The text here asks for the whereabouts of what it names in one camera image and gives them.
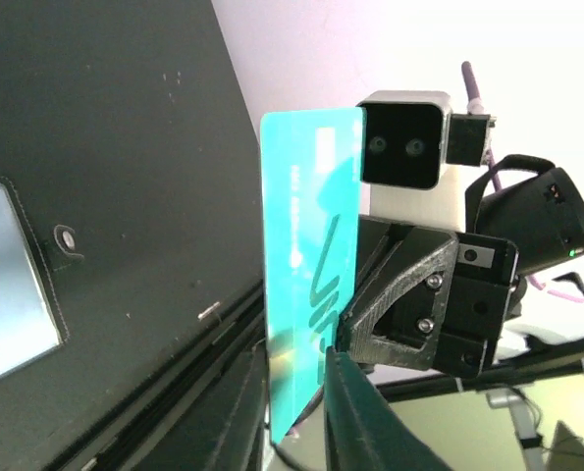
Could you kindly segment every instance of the mounting hole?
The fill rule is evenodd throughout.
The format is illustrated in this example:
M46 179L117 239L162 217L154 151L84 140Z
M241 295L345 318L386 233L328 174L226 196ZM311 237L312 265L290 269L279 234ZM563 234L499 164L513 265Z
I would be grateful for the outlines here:
M477 365L477 355L474 353L464 353L461 355L461 361L463 361L468 366L476 366Z
M484 301L477 301L472 305L472 310L475 311L475 314L483 316L484 314L488 314L488 304Z
M477 260L477 252L474 251L472 248L469 248L464 252L464 258L468 262L474 262L475 260Z

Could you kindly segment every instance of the black 3d-printed bracket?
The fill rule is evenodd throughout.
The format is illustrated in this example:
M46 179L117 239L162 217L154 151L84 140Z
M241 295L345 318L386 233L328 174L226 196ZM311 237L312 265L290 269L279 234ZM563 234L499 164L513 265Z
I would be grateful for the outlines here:
M393 227L399 240L343 313L338 350L358 363L432 367L451 290L455 233Z

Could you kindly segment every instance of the camera lens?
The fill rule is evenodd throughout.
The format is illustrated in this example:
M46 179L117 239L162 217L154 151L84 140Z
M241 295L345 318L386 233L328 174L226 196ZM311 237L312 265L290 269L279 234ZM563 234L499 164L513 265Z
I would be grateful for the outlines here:
M425 143L422 139L412 139L405 146L405 152L409 157L419 157L425 152Z
M377 135L372 138L368 147L373 154L381 154L382 152L385 152L388 147L388 142L386 142L381 136Z

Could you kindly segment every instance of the screw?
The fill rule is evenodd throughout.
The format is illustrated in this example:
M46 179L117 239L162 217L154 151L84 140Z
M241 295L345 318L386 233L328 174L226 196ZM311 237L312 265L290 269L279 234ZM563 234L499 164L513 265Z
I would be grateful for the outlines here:
M433 331L433 321L431 319L420 319L418 320L418 330L420 332L422 332L423 334L431 334L431 331Z
M475 355L474 353L464 353L462 356L462 360L468 366L472 367L477 366L477 355Z
M438 289L439 287L442 286L442 281L443 281L442 275L434 273L427 279L426 282L427 287L429 287L430 289Z
M63 242L70 250L76 250L76 241L74 240L74 235L69 231L63 231Z

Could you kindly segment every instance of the camera module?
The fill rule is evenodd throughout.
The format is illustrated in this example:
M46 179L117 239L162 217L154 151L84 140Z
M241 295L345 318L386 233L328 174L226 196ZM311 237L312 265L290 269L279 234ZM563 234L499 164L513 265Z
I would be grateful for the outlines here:
M446 110L430 102L362 102L366 111L363 180L431 189L444 164Z

